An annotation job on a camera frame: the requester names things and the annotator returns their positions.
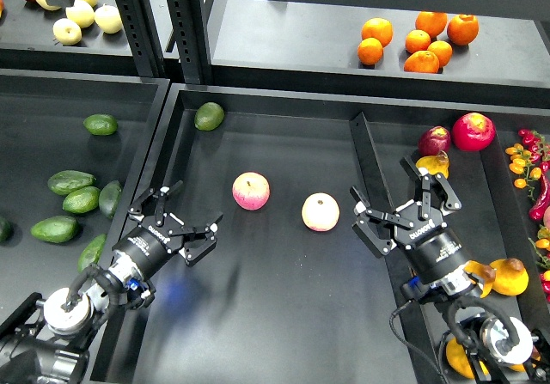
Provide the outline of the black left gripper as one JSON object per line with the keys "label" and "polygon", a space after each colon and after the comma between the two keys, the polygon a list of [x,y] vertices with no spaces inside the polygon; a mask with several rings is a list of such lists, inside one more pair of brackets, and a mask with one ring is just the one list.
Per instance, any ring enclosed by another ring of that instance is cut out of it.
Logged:
{"label": "black left gripper", "polygon": [[128,207],[127,216],[138,225],[113,247],[112,274],[119,280],[149,280],[173,257],[193,266],[217,244],[219,213],[212,222],[192,226],[166,211],[168,198],[183,185],[151,187]]}

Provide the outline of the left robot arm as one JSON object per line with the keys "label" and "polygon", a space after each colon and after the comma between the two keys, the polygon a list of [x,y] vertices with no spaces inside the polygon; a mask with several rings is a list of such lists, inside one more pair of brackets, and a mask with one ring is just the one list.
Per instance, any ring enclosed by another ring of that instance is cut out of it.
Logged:
{"label": "left robot arm", "polygon": [[151,279],[173,257],[192,266],[217,244],[221,217],[203,226],[184,223],[164,206],[181,183],[150,188],[128,209],[136,227],[112,248],[108,268],[88,265],[48,298],[31,294],[1,325],[3,383],[80,383],[89,347],[112,317],[147,308],[155,299]]}

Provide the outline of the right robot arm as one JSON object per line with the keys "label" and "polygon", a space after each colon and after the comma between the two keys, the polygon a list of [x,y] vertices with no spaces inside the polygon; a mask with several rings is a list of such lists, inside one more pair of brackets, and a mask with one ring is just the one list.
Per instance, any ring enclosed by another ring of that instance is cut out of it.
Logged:
{"label": "right robot arm", "polygon": [[392,212],[374,209],[355,186],[353,230],[378,258],[400,249],[412,277],[400,292],[405,301],[393,311],[400,315],[411,303],[432,303],[441,314],[478,383],[506,383],[504,370],[522,365],[529,381],[549,381],[549,342],[539,329],[528,329],[518,318],[482,298],[488,282],[467,269],[468,251],[446,221],[461,208],[447,178],[400,162],[415,185],[412,199]]}

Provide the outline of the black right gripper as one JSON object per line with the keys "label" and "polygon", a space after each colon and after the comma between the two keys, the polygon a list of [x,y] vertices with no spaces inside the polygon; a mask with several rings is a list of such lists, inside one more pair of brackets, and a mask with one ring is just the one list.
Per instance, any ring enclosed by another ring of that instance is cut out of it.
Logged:
{"label": "black right gripper", "polygon": [[444,220],[462,208],[461,201],[442,173],[422,172],[409,156],[403,157],[400,165],[414,184],[413,201],[393,213],[382,212],[352,186],[350,194],[356,203],[353,230],[377,258],[395,249],[404,253],[414,273],[404,285],[409,295],[473,292],[474,278],[464,271],[471,255]]}

